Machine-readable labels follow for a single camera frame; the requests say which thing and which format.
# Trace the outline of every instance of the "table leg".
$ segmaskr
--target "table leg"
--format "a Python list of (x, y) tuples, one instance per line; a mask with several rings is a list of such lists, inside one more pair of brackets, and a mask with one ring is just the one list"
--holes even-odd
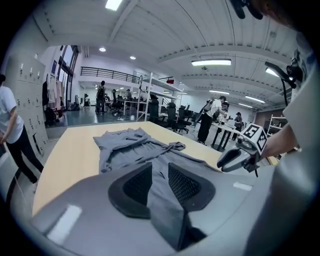
[(223, 149), (225, 149), (226, 148), (226, 145), (227, 145), (227, 143), (228, 143), (228, 141), (229, 141), (229, 138), (230, 138), (230, 134), (231, 134), (231, 132), (230, 131), (228, 131), (228, 136), (226, 137), (226, 141), (225, 141), (225, 143), (224, 143), (224, 145), (223, 145)]
[(211, 144), (211, 148), (214, 147), (214, 145), (215, 145), (215, 143), (216, 143), (216, 140), (217, 140), (217, 137), (218, 137), (218, 130), (216, 130), (214, 140), (213, 140), (213, 142), (212, 142), (212, 144)]
[(227, 130), (224, 130), (222, 139), (221, 139), (220, 144), (219, 144), (218, 149), (217, 149), (218, 151), (220, 151), (220, 149), (221, 149), (221, 145), (222, 145), (222, 143), (224, 142), (224, 139), (225, 139), (225, 137), (226, 137), (226, 133), (227, 133)]

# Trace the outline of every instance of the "recessed light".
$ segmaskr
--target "recessed light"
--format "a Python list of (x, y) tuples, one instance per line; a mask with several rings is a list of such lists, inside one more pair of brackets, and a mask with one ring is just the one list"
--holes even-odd
[(210, 93), (217, 93), (217, 94), (229, 94), (229, 92), (225, 91), (218, 91), (218, 90), (209, 90)]
[(252, 109), (252, 106), (248, 106), (248, 105), (245, 105), (245, 104), (242, 104), (242, 103), (238, 103), (238, 104), (241, 105), (241, 106), (245, 106), (245, 107), (248, 107), (248, 108)]
[(257, 102), (261, 102), (261, 103), (266, 103), (265, 101), (261, 100), (261, 99), (257, 99), (257, 98), (252, 98), (252, 97), (249, 97), (249, 96), (245, 96), (247, 99), (250, 99), (250, 100), (254, 100), (254, 101), (257, 101)]
[(205, 65), (223, 65), (230, 66), (231, 59), (204, 59), (191, 61), (193, 66), (205, 66)]
[(122, 0), (107, 0), (105, 8), (116, 11)]
[(268, 68), (268, 67), (267, 67), (267, 69), (265, 70), (265, 72), (267, 72), (268, 74), (273, 75), (273, 76), (275, 76), (275, 77), (279, 77), (279, 76), (276, 74), (276, 72), (274, 72), (272, 69), (270, 69), (270, 68)]

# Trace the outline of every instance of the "white ceiling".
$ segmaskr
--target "white ceiling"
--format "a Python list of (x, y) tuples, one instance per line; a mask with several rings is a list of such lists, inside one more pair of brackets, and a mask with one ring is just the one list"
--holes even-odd
[[(268, 17), (239, 19), (229, 0), (123, 0), (117, 11), (106, 0), (47, 0), (34, 18), (50, 45), (101, 46), (135, 55), (181, 80), (189, 90), (228, 91), (256, 110), (284, 104), (282, 83), (265, 72), (265, 61), (285, 69), (296, 47), (295, 32)], [(192, 60), (231, 59), (231, 66), (193, 67)], [(266, 101), (244, 100), (245, 95)]]

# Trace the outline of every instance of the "floor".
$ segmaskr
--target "floor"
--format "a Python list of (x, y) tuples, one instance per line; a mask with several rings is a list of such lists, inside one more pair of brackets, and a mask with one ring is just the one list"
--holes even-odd
[[(130, 120), (130, 113), (126, 113), (127, 115), (124, 116), (124, 122), (134, 122), (135, 120), (132, 117), (132, 120)], [(99, 115), (95, 114), (95, 108), (94, 107), (88, 107), (88, 109), (82, 109), (80, 111), (68, 111), (65, 113), (66, 120), (63, 122), (63, 126), (68, 125), (94, 125), (94, 124), (104, 124), (104, 123), (113, 123), (117, 120), (118, 117), (113, 117), (110, 113), (105, 113), (102, 115), (101, 113)], [(200, 128), (200, 124), (198, 123), (196, 127), (189, 127), (188, 134), (185, 131), (181, 132), (182, 136), (185, 136), (191, 140), (197, 141), (198, 140), (198, 131)], [(215, 126), (211, 126), (208, 138), (206, 140), (207, 147), (214, 151), (210, 147), (210, 144), (213, 142), (215, 135), (217, 132), (217, 128)], [(216, 139), (216, 144), (218, 144), (221, 141), (222, 133), (220, 133)], [(45, 151), (45, 155), (39, 159), (43, 165), (45, 165), (52, 149), (56, 145), (58, 139), (50, 140), (48, 143), (48, 147)], [(229, 139), (229, 142), (226, 145), (226, 149), (232, 147), (235, 145), (235, 142), (231, 140), (231, 137)], [(40, 173), (38, 170), (36, 170), (33, 165), (31, 165), (28, 160), (25, 159), (25, 162), (29, 166), (29, 168), (34, 171), (34, 173), (39, 176)], [(258, 163), (260, 166), (266, 166), (269, 165), (268, 161), (266, 159), (263, 159), (261, 162)], [(249, 176), (255, 176), (254, 172), (248, 173), (244, 168), (239, 168), (235, 171), (230, 172), (229, 174), (233, 175), (249, 175)], [(18, 185), (15, 186), (12, 198), (11, 198), (11, 204), (10, 207), (12, 210), (19, 211), (20, 214), (22, 214), (27, 220), (29, 220), (32, 217), (32, 205), (34, 201), (34, 186), (30, 183), (30, 181), (27, 179), (27, 177), (22, 173), (18, 178)]]

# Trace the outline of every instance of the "black metal railing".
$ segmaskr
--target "black metal railing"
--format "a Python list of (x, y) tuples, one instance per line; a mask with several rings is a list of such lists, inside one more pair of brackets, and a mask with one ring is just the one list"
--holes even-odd
[(131, 82), (134, 84), (139, 84), (139, 77), (122, 73), (114, 70), (104, 69), (104, 68), (97, 68), (97, 67), (88, 67), (82, 66), (81, 67), (81, 76), (91, 76), (91, 77), (102, 77), (102, 78), (111, 78), (117, 80), (123, 80), (126, 82)]

